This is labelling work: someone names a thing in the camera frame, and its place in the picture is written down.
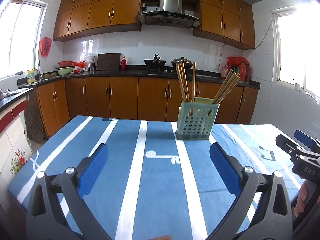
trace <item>yellow detergent bottle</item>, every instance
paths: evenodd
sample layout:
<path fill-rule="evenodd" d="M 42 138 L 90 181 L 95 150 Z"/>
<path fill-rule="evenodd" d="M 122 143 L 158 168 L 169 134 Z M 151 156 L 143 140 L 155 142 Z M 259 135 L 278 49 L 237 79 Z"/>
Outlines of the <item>yellow detergent bottle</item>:
<path fill-rule="evenodd" d="M 36 81 L 35 79 L 35 70 L 32 68 L 31 70 L 27 70 L 27 83 L 32 83 Z"/>

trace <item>red bowl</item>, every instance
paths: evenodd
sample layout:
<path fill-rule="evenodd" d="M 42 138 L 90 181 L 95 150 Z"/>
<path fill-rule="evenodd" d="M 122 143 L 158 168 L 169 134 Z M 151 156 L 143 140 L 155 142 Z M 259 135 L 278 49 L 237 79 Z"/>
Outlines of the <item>red bowl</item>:
<path fill-rule="evenodd" d="M 65 60 L 59 62 L 59 67 L 70 67 L 72 65 L 73 61 L 72 60 Z"/>

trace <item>countertop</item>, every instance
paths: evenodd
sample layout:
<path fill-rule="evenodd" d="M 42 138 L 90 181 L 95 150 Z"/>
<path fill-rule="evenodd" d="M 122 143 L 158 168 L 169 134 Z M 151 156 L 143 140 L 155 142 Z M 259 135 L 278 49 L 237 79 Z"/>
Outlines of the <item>countertop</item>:
<path fill-rule="evenodd" d="M 77 78 L 77 77 L 112 77 L 112 76 L 127 76 L 127 77 L 155 77 L 155 78 L 172 78 L 178 79 L 175 73 L 146 73 L 145 70 L 141 69 L 129 69 L 129 70 L 101 70 L 101 71 L 88 71 L 79 74 L 68 74 L 65 76 L 57 76 L 50 79 L 41 80 L 31 84 L 21 84 L 18 88 L 35 88 L 41 85 L 49 84 L 56 80 Z M 192 80 L 191 75 L 187 76 L 188 80 Z M 223 83 L 223 79 L 217 77 L 217 73 L 210 71 L 197 70 L 196 81 L 212 82 L 212 83 Z M 254 89 L 260 89 L 260 83 L 251 81 L 250 84 L 244 84 L 239 82 L 239 87 L 250 87 Z"/>
<path fill-rule="evenodd" d="M 23 91 L 17 95 L 8 97 L 8 98 L 4 98 L 2 101 L 0 101 L 0 112 L 2 112 L 4 109 L 6 109 L 7 107 L 9 107 L 10 105 L 12 105 L 15 101 L 17 101 L 18 99 L 25 97 L 27 94 L 29 94 L 33 89 L 29 89 L 26 91 Z"/>

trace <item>striped tablecloth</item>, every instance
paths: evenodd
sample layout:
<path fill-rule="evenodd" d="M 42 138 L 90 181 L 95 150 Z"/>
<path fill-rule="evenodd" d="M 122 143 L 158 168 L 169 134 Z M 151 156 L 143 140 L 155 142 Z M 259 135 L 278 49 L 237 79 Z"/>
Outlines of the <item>striped tablecloth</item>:
<path fill-rule="evenodd" d="M 84 197 L 91 212 L 116 240 L 205 239 L 233 203 L 210 160 L 209 148 L 218 142 L 228 155 L 257 172 L 282 172 L 290 199 L 302 180 L 292 173 L 289 155 L 276 146 L 282 133 L 273 125 L 218 125 L 209 140 L 175 139 L 175 122 L 105 121 L 77 116 L 50 138 L 26 163 L 9 190 L 27 208 L 39 171 L 62 173 L 106 143 L 109 158 L 92 192 Z M 254 215 L 256 194 L 241 230 Z M 63 195 L 59 200 L 70 227 L 78 231 Z"/>

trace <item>stainless steel range hood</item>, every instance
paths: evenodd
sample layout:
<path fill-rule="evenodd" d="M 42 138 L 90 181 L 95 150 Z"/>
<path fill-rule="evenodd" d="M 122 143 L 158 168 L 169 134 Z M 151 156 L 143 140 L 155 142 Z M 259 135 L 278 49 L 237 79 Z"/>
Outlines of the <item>stainless steel range hood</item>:
<path fill-rule="evenodd" d="M 200 19 L 182 13 L 182 0 L 160 0 L 159 10 L 139 15 L 142 24 L 166 25 L 193 28 L 200 25 Z"/>

